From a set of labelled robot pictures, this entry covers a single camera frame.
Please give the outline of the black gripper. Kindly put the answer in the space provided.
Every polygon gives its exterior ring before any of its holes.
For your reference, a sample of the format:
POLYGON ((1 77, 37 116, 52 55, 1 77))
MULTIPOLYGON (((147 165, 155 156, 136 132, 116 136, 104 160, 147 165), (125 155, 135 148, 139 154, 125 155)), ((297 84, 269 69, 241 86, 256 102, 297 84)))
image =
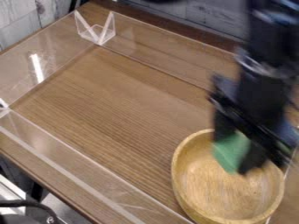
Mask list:
POLYGON ((296 77, 293 72, 265 75, 247 69, 237 80, 212 76, 213 143, 227 141, 236 132, 247 137, 237 162, 240 175, 265 162, 285 166, 299 147, 299 132, 285 117, 296 77))

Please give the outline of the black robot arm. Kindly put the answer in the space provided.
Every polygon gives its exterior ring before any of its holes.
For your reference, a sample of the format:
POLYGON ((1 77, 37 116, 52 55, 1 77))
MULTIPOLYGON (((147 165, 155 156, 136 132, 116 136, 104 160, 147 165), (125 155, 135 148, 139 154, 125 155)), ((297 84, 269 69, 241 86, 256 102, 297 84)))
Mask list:
POLYGON ((272 162, 283 167, 299 146, 285 115, 299 81, 299 0, 247 0, 247 43, 237 79, 212 77, 213 157, 228 173, 272 162))

